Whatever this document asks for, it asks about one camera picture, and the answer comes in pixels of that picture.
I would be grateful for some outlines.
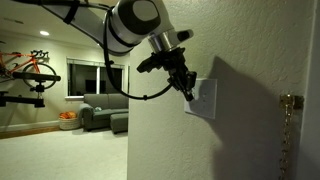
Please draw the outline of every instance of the orange bicycle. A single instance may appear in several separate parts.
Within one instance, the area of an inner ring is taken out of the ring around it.
[[[27,59],[21,64],[13,63],[15,66],[12,69],[8,69],[7,62],[4,62],[3,60],[4,56],[12,56],[13,57],[12,59],[15,59],[17,57],[18,58],[29,57],[30,59]],[[5,79],[0,81],[0,83],[6,82],[9,80],[14,80],[14,77],[12,76],[13,72],[17,71],[18,69],[20,69],[25,65],[26,66],[22,70],[22,73],[27,72],[27,73],[46,74],[46,75],[56,75],[56,72],[52,67],[42,62],[38,62],[38,60],[42,58],[48,58],[48,52],[43,52],[42,50],[40,51],[33,50],[31,51],[31,54],[21,54],[18,52],[14,52],[14,53],[0,52],[0,77],[2,79]],[[22,79],[30,88],[35,88],[38,84],[38,82],[31,79],[26,79],[26,78],[22,78]],[[48,89],[48,88],[51,88],[55,83],[56,81],[45,81],[45,82],[42,82],[42,85],[44,86],[45,89]]]

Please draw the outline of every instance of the gold chain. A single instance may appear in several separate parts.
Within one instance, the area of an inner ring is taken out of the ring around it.
[[[291,123],[295,109],[303,108],[303,97],[290,94],[280,96],[280,106],[285,110],[285,121],[283,124],[283,140],[281,143],[280,176],[278,180],[288,180],[289,154],[291,149]]]

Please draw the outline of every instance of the floor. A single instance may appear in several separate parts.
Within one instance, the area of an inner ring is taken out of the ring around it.
[[[0,140],[1,180],[125,180],[127,133],[56,131]]]

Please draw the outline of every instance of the switch plate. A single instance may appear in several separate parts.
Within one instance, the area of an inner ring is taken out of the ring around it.
[[[193,88],[194,100],[184,102],[184,111],[189,114],[215,119],[217,79],[197,79]]]

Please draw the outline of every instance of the bicycle frame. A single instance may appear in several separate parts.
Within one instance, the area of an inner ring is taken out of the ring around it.
[[[33,67],[34,69],[36,70],[37,73],[40,73],[40,70],[39,70],[39,67],[37,65],[37,59],[35,58],[35,56],[33,54],[11,54],[11,53],[1,53],[0,52],[0,64],[2,67],[6,68],[6,63],[3,62],[3,55],[6,55],[6,56],[15,56],[15,57],[22,57],[22,56],[25,56],[25,57],[30,57],[29,60],[27,61],[24,61],[22,64],[19,64],[17,65],[16,67],[12,68],[12,69],[8,69],[8,72],[9,74],[12,74],[14,71],[16,71],[17,69],[25,66],[26,64],[28,63],[32,63],[33,64]]]

